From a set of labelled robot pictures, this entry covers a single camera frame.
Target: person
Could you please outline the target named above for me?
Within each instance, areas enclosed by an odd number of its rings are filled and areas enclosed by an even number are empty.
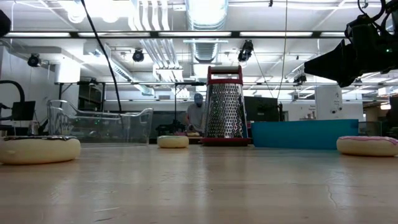
[[[200,93],[196,93],[193,97],[194,103],[191,104],[187,109],[187,115],[185,121],[188,124],[188,131],[203,132],[202,121],[205,113],[205,107],[203,106],[203,96]]]

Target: ceiling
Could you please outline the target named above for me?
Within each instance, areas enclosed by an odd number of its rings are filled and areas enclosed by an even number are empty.
[[[68,20],[68,12],[62,7],[73,4],[72,1],[1,1],[0,8],[13,20],[14,31],[88,31],[91,27],[85,19],[83,22],[74,24]],[[97,31],[131,30],[128,26],[127,17],[132,13],[131,3],[128,0],[113,1],[112,10],[119,19],[114,23],[104,22],[101,13],[93,15],[93,22]],[[356,0],[333,1],[333,0],[288,0],[287,9],[284,0],[274,0],[274,5],[268,7],[269,1],[247,1],[229,0],[228,13],[225,30],[345,30],[346,24],[356,19],[360,14],[356,7]],[[187,30],[187,18],[184,1],[169,0],[169,25],[172,30]],[[371,16],[379,12],[379,1],[369,0],[366,12]],[[228,43],[220,44],[219,54],[214,61],[215,66],[238,66],[237,52],[244,43],[244,39],[228,39]],[[153,61],[145,54],[143,62],[134,62],[132,54],[134,49],[142,48],[138,39],[103,39],[112,49],[112,58],[120,62],[130,71],[136,80],[141,82],[158,82],[152,75]],[[244,82],[267,82],[279,83],[292,81],[295,74],[291,71],[303,64],[310,58],[324,54],[334,49],[340,42],[339,39],[252,39],[254,44],[254,55],[244,65]],[[182,39],[174,39],[174,48],[178,61],[183,68],[183,77],[186,80],[203,81],[206,77],[207,66],[197,65],[192,59],[190,45],[184,44]],[[95,39],[14,39],[13,46],[19,49],[24,47],[59,47],[72,54],[78,61],[83,62],[81,75],[97,78],[99,81],[110,82],[111,75],[104,60],[93,59],[88,52],[98,47]],[[364,82],[379,83],[385,80],[391,82],[396,74],[391,72],[385,75],[375,75]],[[322,78],[307,75],[308,82],[331,82]],[[270,86],[272,91],[278,91],[279,85]],[[281,97],[290,96],[294,90],[300,94],[311,94],[313,87],[282,86]],[[354,86],[348,87],[347,94],[366,94],[367,97],[376,96],[379,86],[368,86],[358,89]],[[191,95],[198,91],[197,88],[189,87]],[[269,96],[265,85],[245,86],[245,95]],[[125,86],[122,91],[134,91],[133,86]]]

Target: clear plastic bin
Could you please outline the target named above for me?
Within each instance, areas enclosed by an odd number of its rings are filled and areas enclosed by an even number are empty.
[[[76,136],[83,143],[149,144],[154,110],[140,113],[80,111],[65,100],[50,100],[49,134]]]

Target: teal box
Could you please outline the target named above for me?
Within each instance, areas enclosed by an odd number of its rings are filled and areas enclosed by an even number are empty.
[[[255,122],[254,146],[289,149],[336,149],[341,136],[358,136],[357,119]]]

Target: workbench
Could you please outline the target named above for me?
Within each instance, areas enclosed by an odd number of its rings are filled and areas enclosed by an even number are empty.
[[[0,166],[1,223],[393,223],[398,160],[336,151],[90,144]]]

